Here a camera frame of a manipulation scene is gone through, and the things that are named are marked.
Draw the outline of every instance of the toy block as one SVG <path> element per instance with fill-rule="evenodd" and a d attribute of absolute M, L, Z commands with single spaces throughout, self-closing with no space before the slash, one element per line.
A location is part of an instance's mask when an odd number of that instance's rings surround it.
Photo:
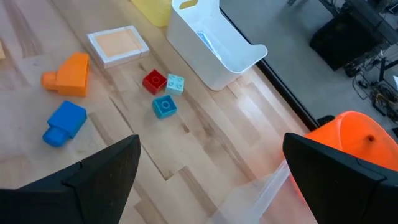
<path fill-rule="evenodd" d="M 178 110 L 177 105 L 174 103 L 170 95 L 156 98 L 152 102 L 156 117 L 164 119 L 175 114 Z"/>
<path fill-rule="evenodd" d="M 104 68 L 146 57 L 149 47 L 134 26 L 87 35 Z"/>
<path fill-rule="evenodd" d="M 44 133 L 43 141 L 53 147 L 63 146 L 76 136 L 86 119 L 86 109 L 64 101 L 47 121 L 50 127 Z"/>
<path fill-rule="evenodd" d="M 89 60 L 86 53 L 74 53 L 57 72 L 43 73 L 43 87 L 65 96 L 86 96 Z"/>
<path fill-rule="evenodd" d="M 169 74 L 167 77 L 166 93 L 181 96 L 184 91 L 184 78 Z"/>
<path fill-rule="evenodd" d="M 167 84 L 167 79 L 157 70 L 153 70 L 142 81 L 144 87 L 153 95 L 158 93 Z"/>
<path fill-rule="evenodd" d="M 4 50 L 2 48 L 1 41 L 0 41 L 0 60 L 1 59 L 6 59 L 6 54 L 4 53 Z"/>

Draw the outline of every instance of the wooden floor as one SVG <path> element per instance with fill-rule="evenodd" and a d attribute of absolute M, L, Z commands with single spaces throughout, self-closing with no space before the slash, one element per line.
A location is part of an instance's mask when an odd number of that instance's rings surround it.
<path fill-rule="evenodd" d="M 40 86 L 73 52 L 94 56 L 86 34 L 135 25 L 151 55 L 103 70 L 92 57 L 86 98 Z M 286 132 L 308 130 L 254 68 L 210 91 L 128 0 L 0 0 L 0 187 L 18 188 L 131 134 L 142 156 L 121 223 L 204 223 L 233 187 L 273 172 Z M 158 120 L 142 78 L 154 68 L 185 77 L 177 115 Z M 64 148 L 42 142 L 46 120 L 63 100 L 89 119 Z"/>

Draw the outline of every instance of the black floor edge trim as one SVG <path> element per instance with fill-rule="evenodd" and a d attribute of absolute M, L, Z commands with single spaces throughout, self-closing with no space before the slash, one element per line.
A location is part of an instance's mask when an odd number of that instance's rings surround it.
<path fill-rule="evenodd" d="M 248 38 L 236 27 L 233 21 L 226 15 L 224 10 L 220 8 L 221 12 L 229 20 L 229 22 L 234 25 L 235 29 L 250 43 Z M 293 111 L 299 116 L 303 123 L 307 126 L 310 131 L 319 128 L 318 121 L 308 112 L 304 105 L 295 97 L 295 95 L 287 88 L 286 84 L 280 79 L 275 71 L 268 65 L 265 59 L 262 59 L 257 63 L 259 69 L 268 78 L 271 84 L 279 92 L 279 94 L 285 99 Z"/>

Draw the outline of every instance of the yellow container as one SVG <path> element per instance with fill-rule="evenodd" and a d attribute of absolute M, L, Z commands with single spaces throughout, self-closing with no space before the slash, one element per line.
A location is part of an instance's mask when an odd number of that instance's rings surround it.
<path fill-rule="evenodd" d="M 131 0 L 138 9 L 158 27 L 169 23 L 172 0 Z"/>

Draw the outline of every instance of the red lego brick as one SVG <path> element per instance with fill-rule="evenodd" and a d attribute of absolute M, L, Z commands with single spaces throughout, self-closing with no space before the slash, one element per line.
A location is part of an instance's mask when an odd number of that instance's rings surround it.
<path fill-rule="evenodd" d="M 143 79 L 142 84 L 155 95 L 166 86 L 167 79 L 157 70 L 153 70 Z"/>

